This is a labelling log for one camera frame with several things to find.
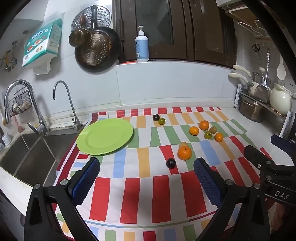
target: cooking pot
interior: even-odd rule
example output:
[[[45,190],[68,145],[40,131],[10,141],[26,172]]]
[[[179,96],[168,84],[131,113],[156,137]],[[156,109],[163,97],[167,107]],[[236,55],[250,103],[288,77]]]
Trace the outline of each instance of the cooking pot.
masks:
[[[244,95],[242,95],[239,112],[254,122],[262,122],[264,119],[264,107]]]
[[[277,83],[274,83],[274,88],[270,92],[269,102],[272,108],[278,113],[286,115],[291,110],[293,93]]]
[[[264,78],[265,78],[265,75],[262,74],[262,73],[258,73],[258,72],[253,72],[252,73],[252,81],[255,82],[255,83],[263,83],[264,82]],[[269,87],[269,88],[272,88],[271,87],[271,79],[267,77],[266,79],[266,85]]]

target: frying pan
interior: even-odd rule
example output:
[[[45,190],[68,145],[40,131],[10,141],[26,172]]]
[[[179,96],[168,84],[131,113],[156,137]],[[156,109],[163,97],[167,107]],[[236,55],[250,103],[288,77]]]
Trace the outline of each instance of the frying pan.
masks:
[[[110,68],[120,54],[120,38],[111,28],[99,27],[96,20],[97,6],[91,7],[91,37],[75,48],[78,65],[87,72],[101,72]]]

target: electrical outlet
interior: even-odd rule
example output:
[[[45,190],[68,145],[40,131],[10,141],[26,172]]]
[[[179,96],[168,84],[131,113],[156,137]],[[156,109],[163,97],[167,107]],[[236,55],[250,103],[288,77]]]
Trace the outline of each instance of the electrical outlet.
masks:
[[[278,79],[278,84],[282,85],[282,86],[285,86],[285,80]]]
[[[295,82],[293,80],[290,79],[285,79],[285,87],[291,91],[292,93],[294,93],[294,89],[295,89]]]

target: tissue box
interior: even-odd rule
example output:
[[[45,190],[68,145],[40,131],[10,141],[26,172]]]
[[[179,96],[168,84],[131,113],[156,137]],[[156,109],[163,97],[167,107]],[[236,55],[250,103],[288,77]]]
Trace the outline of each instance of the tissue box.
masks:
[[[22,65],[33,69],[57,56],[62,34],[62,20],[55,20],[38,29],[25,43]]]

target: blue gripper pad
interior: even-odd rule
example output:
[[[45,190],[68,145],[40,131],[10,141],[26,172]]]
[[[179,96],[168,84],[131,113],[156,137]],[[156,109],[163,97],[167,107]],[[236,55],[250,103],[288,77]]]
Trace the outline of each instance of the blue gripper pad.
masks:
[[[68,191],[72,196],[74,206],[81,205],[100,172],[100,162],[92,157],[81,169],[75,172],[70,179]]]
[[[211,204],[219,208],[222,205],[223,201],[220,188],[212,179],[205,165],[207,165],[207,163],[204,161],[203,158],[197,158],[194,161],[193,170]]]

